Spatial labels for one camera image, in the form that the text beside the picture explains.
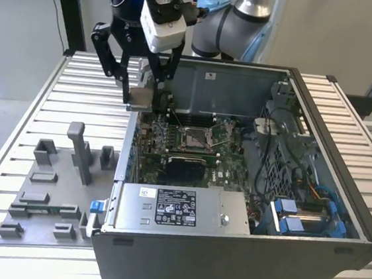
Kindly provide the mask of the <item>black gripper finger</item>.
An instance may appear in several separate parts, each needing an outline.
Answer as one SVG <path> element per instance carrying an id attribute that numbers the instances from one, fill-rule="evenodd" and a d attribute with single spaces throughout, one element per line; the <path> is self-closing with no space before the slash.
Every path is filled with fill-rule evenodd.
<path id="1" fill-rule="evenodd" d="M 134 50 L 137 32 L 138 27 L 129 27 L 123 24 L 116 25 L 115 23 L 97 23 L 91 34 L 91 40 L 103 71 L 107 77 L 113 76 L 116 80 L 115 83 L 122 88 L 122 98 L 125 104 L 130 101 L 128 64 Z M 111 50 L 109 44 L 111 35 L 114 36 L 122 48 L 120 62 L 117 62 Z"/>
<path id="2" fill-rule="evenodd" d="M 158 53 L 150 52 L 148 54 L 148 62 L 154 77 L 154 83 L 152 84 L 153 99 L 152 105 L 157 105 L 158 103 L 158 84 L 164 82 L 165 80 L 172 80 L 176 73 L 176 69 L 179 65 L 181 55 L 183 53 L 183 48 L 185 47 L 185 39 L 183 39 L 177 48 L 173 48 L 169 59 L 167 59 L 166 64 L 160 62 L 160 56 Z"/>

